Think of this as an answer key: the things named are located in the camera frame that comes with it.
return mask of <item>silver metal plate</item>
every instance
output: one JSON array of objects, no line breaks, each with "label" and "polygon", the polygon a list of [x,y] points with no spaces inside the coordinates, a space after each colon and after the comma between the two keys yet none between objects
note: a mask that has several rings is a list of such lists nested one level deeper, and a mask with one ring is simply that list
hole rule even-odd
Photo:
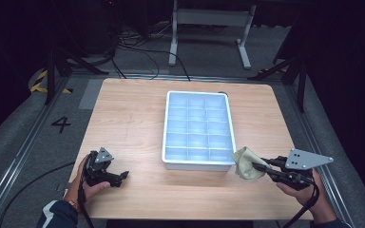
[{"label": "silver metal plate", "polygon": [[286,161],[286,168],[306,170],[333,162],[334,159],[304,150],[291,149]]},{"label": "silver metal plate", "polygon": [[96,158],[96,163],[101,163],[101,162],[108,162],[108,161],[113,161],[114,157],[112,157],[112,155],[109,154],[109,152],[104,148],[100,148],[99,154],[97,155]]}]

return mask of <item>hand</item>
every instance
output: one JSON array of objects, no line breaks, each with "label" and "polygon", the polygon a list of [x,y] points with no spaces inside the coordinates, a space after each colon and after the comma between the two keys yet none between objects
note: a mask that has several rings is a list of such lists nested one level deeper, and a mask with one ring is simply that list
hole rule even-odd
[{"label": "hand", "polygon": [[[321,180],[321,177],[319,176],[319,173],[315,169],[313,169],[313,177],[314,177],[316,185],[318,186],[318,189],[319,189],[318,201],[316,202],[316,204],[314,206],[312,206],[310,208],[310,212],[312,213],[313,218],[314,218],[314,223],[320,224],[320,223],[335,220],[336,214],[335,214],[333,208],[331,207],[330,203],[328,202],[328,200],[325,198],[324,185],[322,184],[322,180]],[[313,185],[310,185],[307,188],[300,190],[300,191],[297,191],[281,182],[277,183],[277,187],[280,190],[282,190],[285,194],[295,197],[296,200],[298,200],[298,202],[301,205],[304,205],[307,203],[307,201],[310,199],[310,197],[312,197],[313,191],[314,191]]]},{"label": "hand", "polygon": [[[87,156],[83,158],[83,160],[79,163],[78,173],[76,178],[73,180],[72,184],[70,185],[67,193],[64,196],[64,200],[71,200],[79,206],[78,203],[78,189],[80,179],[82,177],[82,172],[84,169],[84,164],[86,162]],[[89,186],[86,182],[83,183],[83,189],[85,190],[86,200],[90,200],[94,195],[98,194],[99,192],[103,191],[104,189],[110,186],[108,181],[98,183],[94,186]]]}]

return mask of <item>sleeve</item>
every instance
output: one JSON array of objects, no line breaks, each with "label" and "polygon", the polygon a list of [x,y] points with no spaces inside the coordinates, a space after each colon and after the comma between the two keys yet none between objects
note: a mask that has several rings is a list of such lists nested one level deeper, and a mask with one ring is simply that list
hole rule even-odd
[{"label": "sleeve", "polygon": [[52,201],[43,208],[37,228],[69,228],[78,224],[78,213],[66,201]]},{"label": "sleeve", "polygon": [[310,228],[351,228],[351,226],[337,218],[336,220],[320,224],[310,222]]}]

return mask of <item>white metal stand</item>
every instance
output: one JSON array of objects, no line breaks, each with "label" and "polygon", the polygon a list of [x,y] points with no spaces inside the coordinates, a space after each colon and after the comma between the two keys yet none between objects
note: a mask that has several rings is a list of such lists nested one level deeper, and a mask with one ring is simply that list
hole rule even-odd
[{"label": "white metal stand", "polygon": [[232,26],[244,27],[244,33],[241,39],[237,40],[242,64],[244,68],[251,68],[247,51],[245,50],[245,42],[247,41],[248,32],[256,11],[255,5],[251,6],[249,11],[224,11],[224,10],[203,10],[203,9],[178,9],[178,0],[174,0],[173,10],[173,37],[171,39],[170,56],[168,64],[176,65],[177,55],[177,25],[209,25],[209,26]]}]

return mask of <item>storage organizer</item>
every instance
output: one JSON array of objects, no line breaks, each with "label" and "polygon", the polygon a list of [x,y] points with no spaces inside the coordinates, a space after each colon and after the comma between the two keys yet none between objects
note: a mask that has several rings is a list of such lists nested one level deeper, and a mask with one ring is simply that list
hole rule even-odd
[{"label": "storage organizer", "polygon": [[162,154],[167,169],[227,171],[235,151],[225,94],[167,93]]}]

